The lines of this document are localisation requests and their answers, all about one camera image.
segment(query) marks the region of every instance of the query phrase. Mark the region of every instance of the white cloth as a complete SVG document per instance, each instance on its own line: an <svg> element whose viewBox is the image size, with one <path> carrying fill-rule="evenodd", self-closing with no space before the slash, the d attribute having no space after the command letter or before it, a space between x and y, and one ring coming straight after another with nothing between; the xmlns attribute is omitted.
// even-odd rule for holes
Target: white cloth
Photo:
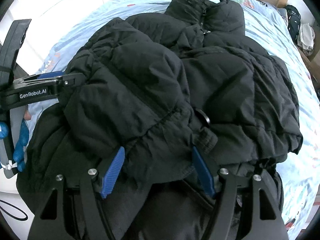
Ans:
<svg viewBox="0 0 320 240"><path fill-rule="evenodd" d="M315 38L315 32L309 23L301 24L299 35L298 35L298 45L308 52L308 55L313 53L313 45Z"/></svg>

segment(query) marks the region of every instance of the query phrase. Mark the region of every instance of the blue object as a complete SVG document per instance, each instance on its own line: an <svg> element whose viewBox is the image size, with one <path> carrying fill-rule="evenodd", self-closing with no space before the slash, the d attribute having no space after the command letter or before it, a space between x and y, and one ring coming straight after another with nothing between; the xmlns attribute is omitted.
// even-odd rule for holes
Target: blue object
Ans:
<svg viewBox="0 0 320 240"><path fill-rule="evenodd" d="M100 191L100 195L103 199L105 199L107 195L111 194L124 163L124 158L124 148L120 147L102 180L102 189Z"/></svg>
<svg viewBox="0 0 320 240"><path fill-rule="evenodd" d="M215 197L213 177L196 147L192 148L192 163L196 168L204 192L212 198Z"/></svg>
<svg viewBox="0 0 320 240"><path fill-rule="evenodd" d="M4 122L0 122L0 129L0 139L6 138L9 134L8 126ZM27 146L28 141L29 129L26 121L22 120L19 139L13 152L13 160L18 163L17 168L19 171L23 171L26 167L24 160L24 147Z"/></svg>
<svg viewBox="0 0 320 240"><path fill-rule="evenodd" d="M63 74L64 74L63 71L48 72L48 73L41 74L40 76L37 77L37 79L57 77L57 76L62 76Z"/></svg>

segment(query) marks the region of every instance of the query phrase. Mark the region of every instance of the bed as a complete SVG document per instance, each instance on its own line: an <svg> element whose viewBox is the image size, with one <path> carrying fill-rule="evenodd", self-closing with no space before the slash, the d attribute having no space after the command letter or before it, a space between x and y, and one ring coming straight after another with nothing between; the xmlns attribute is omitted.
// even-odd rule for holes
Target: bed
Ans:
<svg viewBox="0 0 320 240"><path fill-rule="evenodd" d="M283 7L287 0L234 0L244 10L245 35L261 44L271 55L280 57L287 65L292 83L299 98L300 130L304 136L298 155L288 154L288 159L277 166L284 187L284 223L295 219L289 229L290 239L301 231L312 208L320 183L320 153L317 141L320 136L319 101L310 74L293 44L286 23L276 7ZM55 44L37 73L65 70L68 62L88 39L105 23L115 17L127 17L147 12L164 13L171 0L111 0L75 25ZM28 121L30 138L41 113L57 100L29 105L33 116Z"/></svg>

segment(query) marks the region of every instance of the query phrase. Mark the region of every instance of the blue glove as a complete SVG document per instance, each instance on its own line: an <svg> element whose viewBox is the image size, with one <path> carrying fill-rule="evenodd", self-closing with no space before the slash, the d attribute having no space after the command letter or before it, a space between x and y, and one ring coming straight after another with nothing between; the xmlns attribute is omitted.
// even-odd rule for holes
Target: blue glove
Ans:
<svg viewBox="0 0 320 240"><path fill-rule="evenodd" d="M0 122L0 139L4 139L8 136L9 129L8 126ZM16 147L13 153L13 160L18 163L18 171L23 171L26 167L26 158L25 158L25 147L29 141L29 129L25 120L22 120L19 140L17 141Z"/></svg>

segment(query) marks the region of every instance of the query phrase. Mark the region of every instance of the logo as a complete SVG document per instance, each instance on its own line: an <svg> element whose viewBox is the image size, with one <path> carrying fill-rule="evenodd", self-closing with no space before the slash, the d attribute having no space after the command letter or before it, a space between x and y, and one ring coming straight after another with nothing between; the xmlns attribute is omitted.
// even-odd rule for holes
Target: logo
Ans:
<svg viewBox="0 0 320 240"><path fill-rule="evenodd" d="M34 96L39 96L39 95L43 95L43 94L47 94L47 89L39 89L38 91L32 91L32 92L28 92L25 94L20 94L19 97L20 99L23 98L29 98L29 97L34 97Z"/></svg>

